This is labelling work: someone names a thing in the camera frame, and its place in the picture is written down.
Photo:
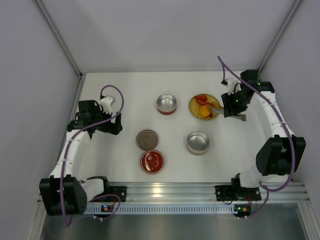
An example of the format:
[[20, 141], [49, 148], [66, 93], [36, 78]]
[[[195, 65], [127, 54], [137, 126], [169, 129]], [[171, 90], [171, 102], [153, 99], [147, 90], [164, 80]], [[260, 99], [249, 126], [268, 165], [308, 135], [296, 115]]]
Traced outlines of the steel tongs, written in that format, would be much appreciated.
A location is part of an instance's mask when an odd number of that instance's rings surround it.
[[223, 107], [219, 107], [216, 104], [206, 102], [205, 105], [210, 113], [217, 113], [217, 114], [223, 115], [225, 118], [230, 117], [230, 118], [234, 118], [237, 120], [241, 120], [242, 122], [247, 121], [247, 116], [245, 114], [238, 113], [236, 115], [231, 115], [228, 112], [226, 112]]

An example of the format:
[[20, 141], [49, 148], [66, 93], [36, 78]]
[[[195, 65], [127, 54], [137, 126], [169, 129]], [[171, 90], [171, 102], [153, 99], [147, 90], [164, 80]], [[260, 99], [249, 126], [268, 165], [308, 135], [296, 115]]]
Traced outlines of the orange round fruit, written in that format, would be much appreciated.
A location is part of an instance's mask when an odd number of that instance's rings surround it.
[[203, 118], [208, 118], [211, 116], [211, 111], [208, 109], [208, 106], [207, 105], [203, 105], [201, 108], [200, 108], [200, 115], [203, 117]]

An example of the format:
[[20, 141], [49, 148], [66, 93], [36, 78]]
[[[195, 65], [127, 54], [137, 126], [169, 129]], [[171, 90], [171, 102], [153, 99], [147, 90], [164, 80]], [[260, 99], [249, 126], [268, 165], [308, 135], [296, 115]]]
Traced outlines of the red round lid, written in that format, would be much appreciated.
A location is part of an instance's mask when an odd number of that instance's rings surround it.
[[148, 174], [156, 174], [162, 170], [165, 165], [165, 158], [158, 150], [148, 150], [140, 158], [142, 170]]

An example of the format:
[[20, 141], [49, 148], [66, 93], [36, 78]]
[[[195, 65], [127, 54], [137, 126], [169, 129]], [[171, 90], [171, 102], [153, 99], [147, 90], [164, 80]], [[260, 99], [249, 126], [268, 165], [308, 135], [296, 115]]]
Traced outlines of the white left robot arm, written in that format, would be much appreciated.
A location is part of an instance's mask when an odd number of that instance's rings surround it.
[[76, 178], [86, 148], [95, 131], [118, 135], [122, 131], [121, 114], [114, 122], [112, 96], [102, 96], [99, 101], [78, 102], [78, 112], [67, 125], [66, 140], [59, 160], [49, 177], [39, 183], [40, 195], [50, 216], [82, 215], [87, 203], [98, 196], [111, 193], [105, 176], [89, 177], [84, 183]]

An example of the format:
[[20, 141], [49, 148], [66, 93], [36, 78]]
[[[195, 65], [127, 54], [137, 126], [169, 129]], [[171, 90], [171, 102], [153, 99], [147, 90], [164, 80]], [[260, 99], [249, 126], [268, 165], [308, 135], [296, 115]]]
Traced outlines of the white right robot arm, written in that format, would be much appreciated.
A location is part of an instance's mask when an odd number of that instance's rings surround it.
[[287, 185], [297, 171], [306, 141], [288, 127], [277, 104], [273, 85], [261, 81], [257, 70], [242, 72], [238, 80], [224, 77], [221, 84], [227, 87], [227, 92], [221, 96], [224, 117], [243, 120], [244, 111], [251, 105], [265, 136], [255, 164], [231, 179], [233, 194], [242, 197], [256, 193], [260, 184], [279, 176], [287, 176]]

